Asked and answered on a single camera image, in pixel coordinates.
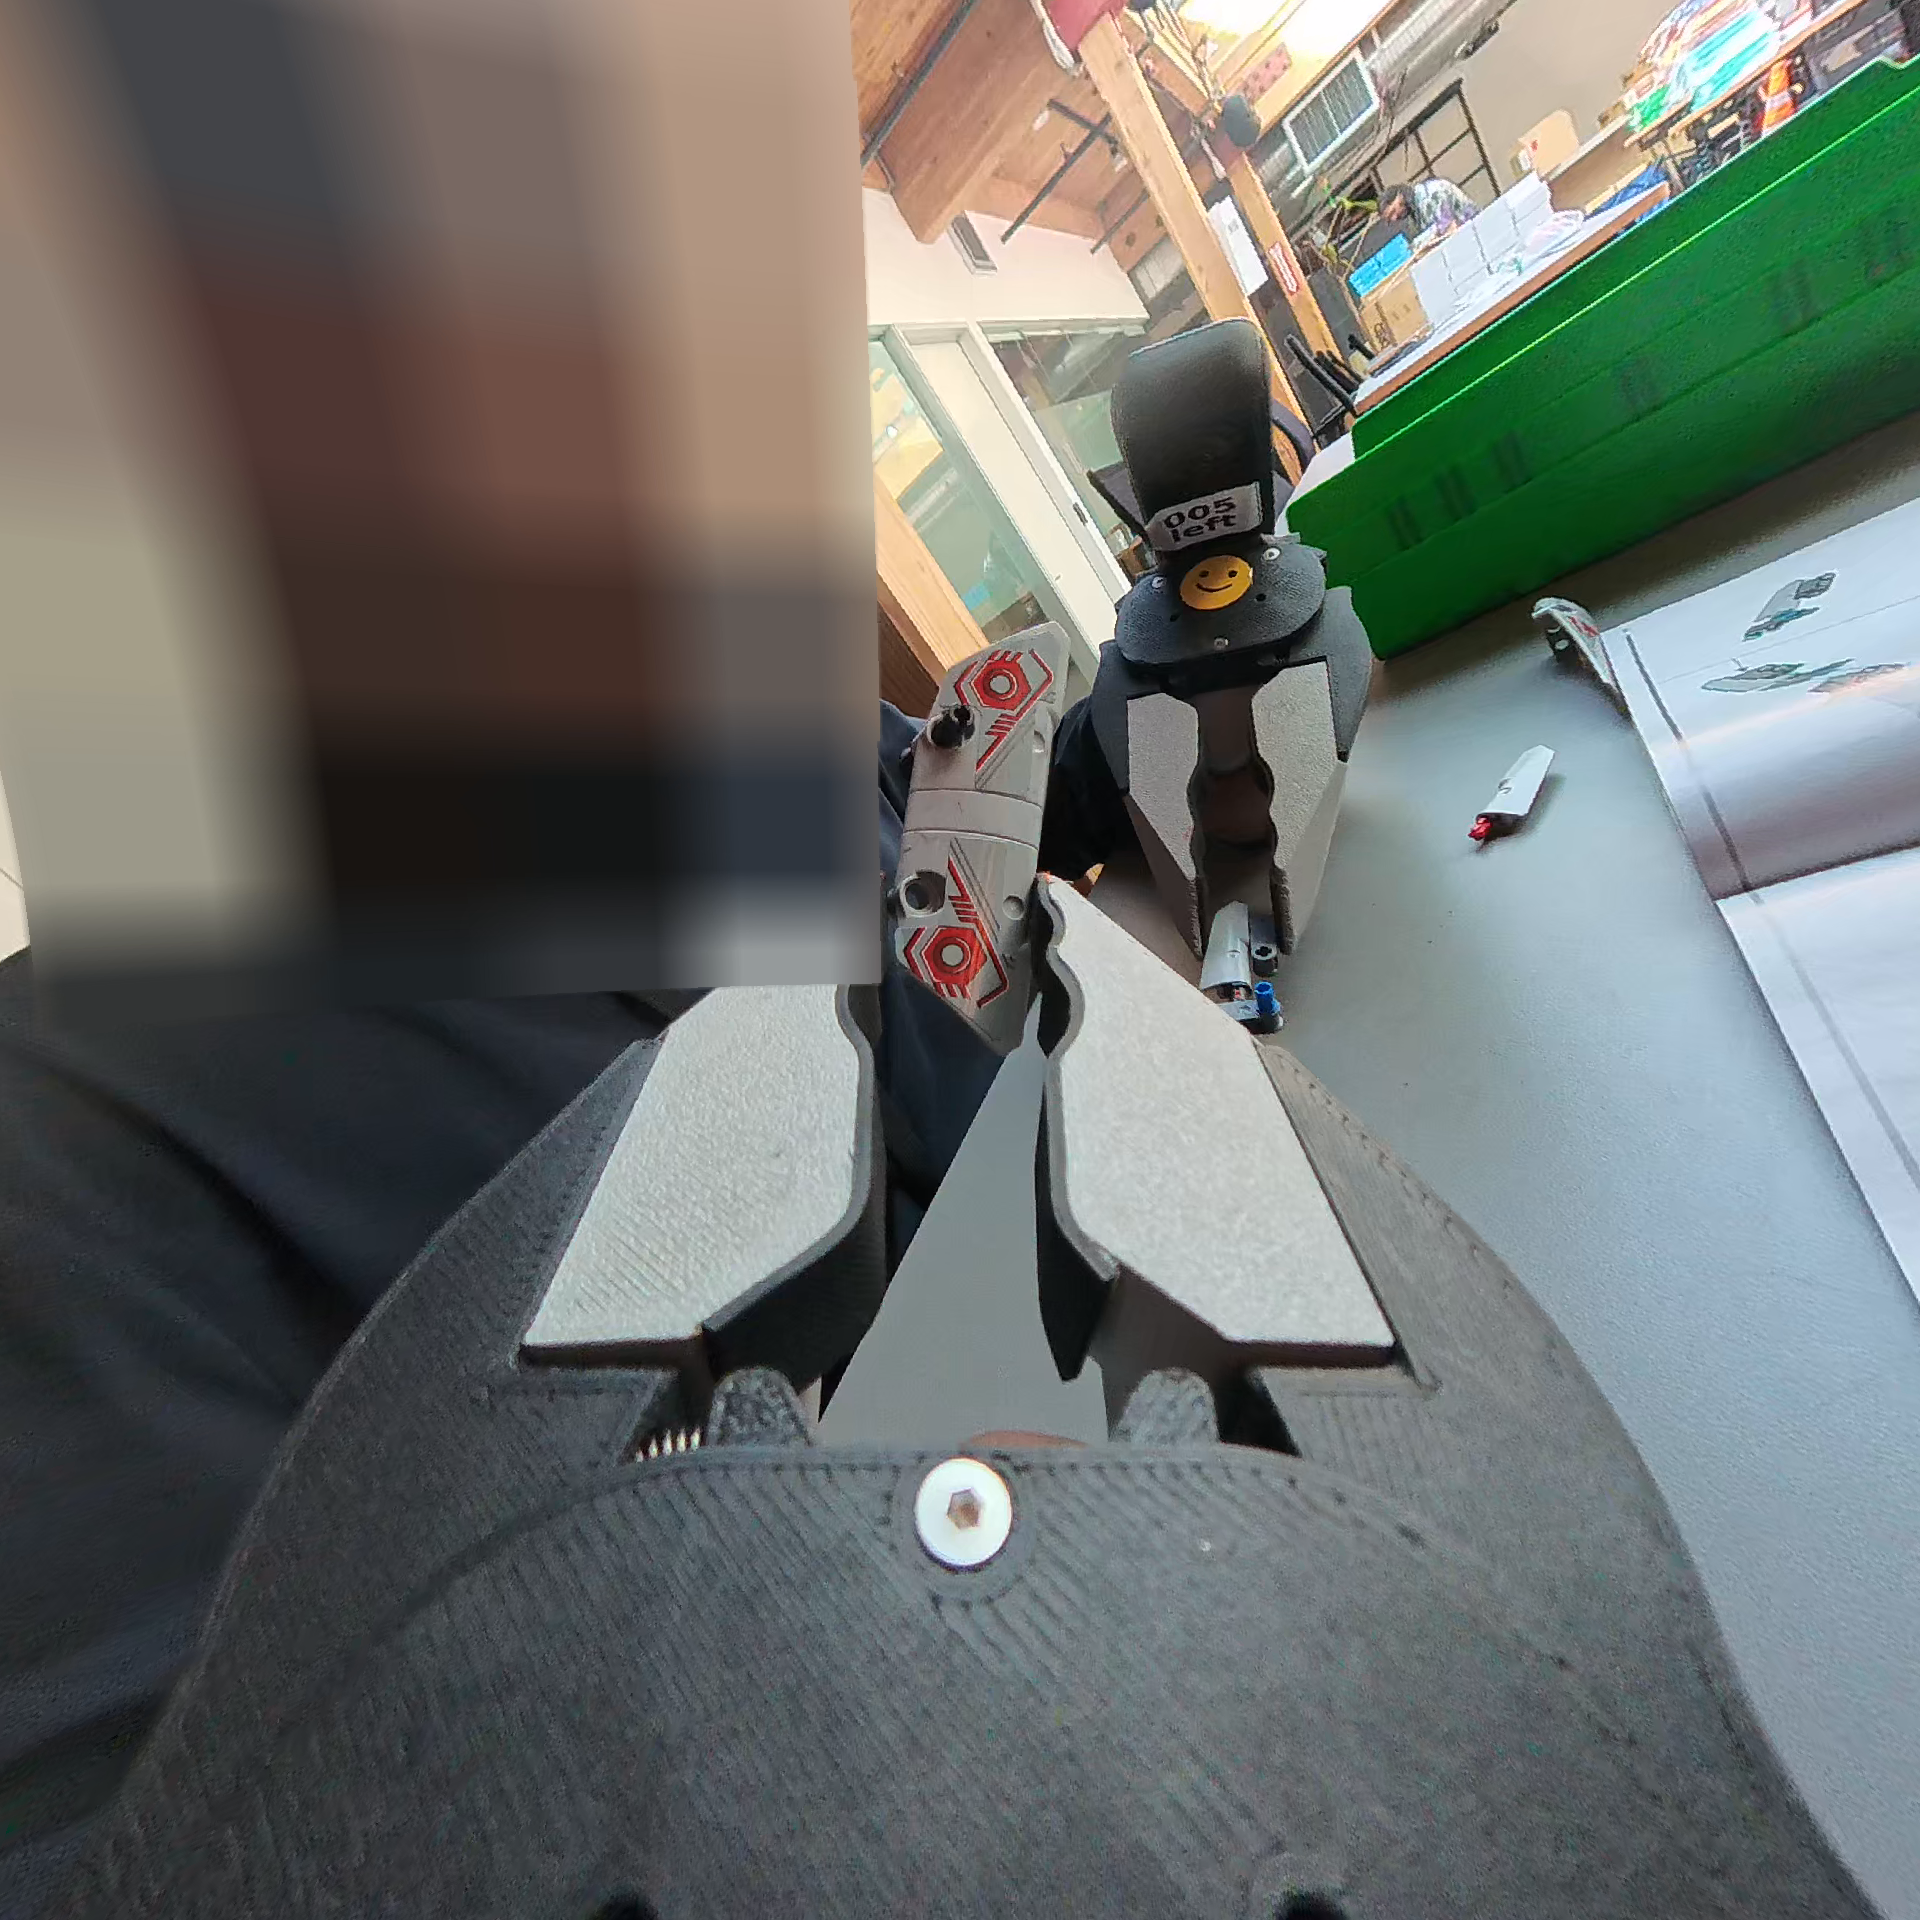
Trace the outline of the wooden post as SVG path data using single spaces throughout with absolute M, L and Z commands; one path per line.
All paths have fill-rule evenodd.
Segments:
M 1094 12 L 1076 54 L 1208 318 L 1256 322 L 1116 9 Z

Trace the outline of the grey curved lego piece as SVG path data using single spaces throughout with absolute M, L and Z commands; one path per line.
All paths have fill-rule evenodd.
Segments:
M 1542 596 L 1534 603 L 1528 618 L 1558 668 L 1592 682 L 1620 716 L 1630 716 L 1605 635 L 1591 611 L 1565 596 Z

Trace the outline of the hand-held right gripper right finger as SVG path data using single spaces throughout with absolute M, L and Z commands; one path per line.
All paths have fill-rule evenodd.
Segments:
M 1374 1372 L 1398 1342 L 1259 1042 L 1044 879 L 1039 1316 L 1061 1379 Z

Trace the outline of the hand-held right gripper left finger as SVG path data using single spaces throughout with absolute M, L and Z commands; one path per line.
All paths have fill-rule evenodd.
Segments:
M 886 1289 L 872 1013 L 864 988 L 731 988 L 672 1022 L 524 1356 L 796 1387 L 846 1362 Z

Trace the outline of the lego instruction booklet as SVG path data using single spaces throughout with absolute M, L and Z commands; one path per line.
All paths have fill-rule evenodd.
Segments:
M 1601 635 L 1699 876 L 1917 1265 L 1917 502 Z

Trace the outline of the green plastic barrier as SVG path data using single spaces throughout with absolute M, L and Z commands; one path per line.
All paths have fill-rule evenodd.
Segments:
M 1917 75 L 1869 65 L 1353 427 L 1287 524 L 1377 658 L 1917 404 Z

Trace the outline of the person's left forearm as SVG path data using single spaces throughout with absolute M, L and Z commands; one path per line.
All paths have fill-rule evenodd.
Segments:
M 1113 861 L 1142 859 L 1134 817 L 1097 740 L 1092 699 L 1062 716 L 1049 748 L 1039 871 L 1078 893 L 1094 892 Z

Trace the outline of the stack of white boxes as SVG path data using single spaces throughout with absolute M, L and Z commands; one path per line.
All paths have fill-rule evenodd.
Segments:
M 1525 175 L 1473 222 L 1451 228 L 1422 252 L 1411 266 L 1411 284 L 1427 321 L 1440 326 L 1516 279 L 1536 231 L 1552 218 L 1549 186 Z

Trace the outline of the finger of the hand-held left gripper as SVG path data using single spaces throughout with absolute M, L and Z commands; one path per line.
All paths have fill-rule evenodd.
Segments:
M 1328 665 L 1296 662 L 1262 683 L 1251 732 L 1264 794 L 1239 838 L 1248 901 L 1269 913 L 1279 945 L 1296 945 L 1320 892 L 1347 782 Z
M 1136 842 L 1172 932 L 1200 957 L 1208 935 L 1208 883 L 1207 836 L 1197 812 L 1197 711 L 1166 693 L 1152 693 L 1128 702 L 1124 718 L 1124 803 Z

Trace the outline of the small grey lego blue pin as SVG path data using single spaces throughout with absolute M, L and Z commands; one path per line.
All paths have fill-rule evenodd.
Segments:
M 1200 993 L 1230 1020 L 1270 1035 L 1285 1026 L 1277 997 L 1279 945 L 1269 915 L 1244 901 L 1217 908 L 1207 932 Z

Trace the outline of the person's dark clothing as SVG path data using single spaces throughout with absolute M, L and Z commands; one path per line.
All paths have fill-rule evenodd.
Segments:
M 1030 1617 L 934 1454 L 819 1449 L 996 1050 L 888 966 L 853 1198 L 679 1335 L 519 1361 L 657 993 L 52 1029 L 5 963 L 5 1916 L 987 1913 L 1070 1885 Z

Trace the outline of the glass door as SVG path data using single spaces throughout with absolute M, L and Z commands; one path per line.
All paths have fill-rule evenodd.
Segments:
M 1092 676 L 1139 561 L 1092 487 L 1120 459 L 1111 386 L 1136 324 L 870 331 L 872 467 L 985 641 L 1041 620 Z

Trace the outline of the grey lego panel red stickers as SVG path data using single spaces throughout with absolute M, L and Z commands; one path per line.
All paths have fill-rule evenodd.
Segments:
M 1022 1042 L 1033 993 L 1027 916 L 1067 665 L 1053 622 L 971 654 L 947 674 L 909 769 L 895 957 L 996 1053 Z

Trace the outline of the shelf of colourful packages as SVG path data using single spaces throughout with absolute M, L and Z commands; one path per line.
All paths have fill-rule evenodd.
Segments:
M 1623 83 L 1628 142 L 1641 153 L 1727 158 L 1763 138 L 1767 85 L 1787 75 L 1787 107 L 1873 60 L 1915 50 L 1915 4 L 1685 2 L 1669 12 Z

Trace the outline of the wooden workbench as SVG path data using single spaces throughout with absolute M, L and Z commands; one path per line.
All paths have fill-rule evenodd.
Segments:
M 1536 298 L 1547 284 L 1573 273 L 1579 263 L 1601 252 L 1620 233 L 1645 219 L 1662 204 L 1672 196 L 1670 182 L 1660 175 L 1641 193 L 1617 196 L 1606 207 L 1591 218 L 1579 218 L 1577 226 L 1567 231 L 1560 245 L 1549 247 L 1539 258 L 1525 257 L 1521 273 L 1496 273 L 1485 293 L 1470 300 L 1445 324 L 1428 334 L 1422 342 L 1405 347 L 1385 365 L 1383 372 L 1363 379 L 1353 411 L 1364 415 L 1377 406 L 1387 396 L 1401 390 L 1411 379 L 1427 372 L 1447 354 L 1477 338 L 1504 316 L 1512 313 L 1526 300 Z

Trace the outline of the white lego piece red pin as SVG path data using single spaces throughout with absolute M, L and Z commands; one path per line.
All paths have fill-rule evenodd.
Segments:
M 1485 845 L 1521 828 L 1545 788 L 1552 771 L 1552 748 L 1531 748 L 1512 762 L 1495 796 L 1473 814 L 1470 838 Z

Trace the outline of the white air vent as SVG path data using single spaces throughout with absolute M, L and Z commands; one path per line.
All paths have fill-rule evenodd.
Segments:
M 1296 163 L 1318 171 L 1381 114 L 1374 71 L 1360 50 L 1347 52 L 1287 109 L 1283 130 Z

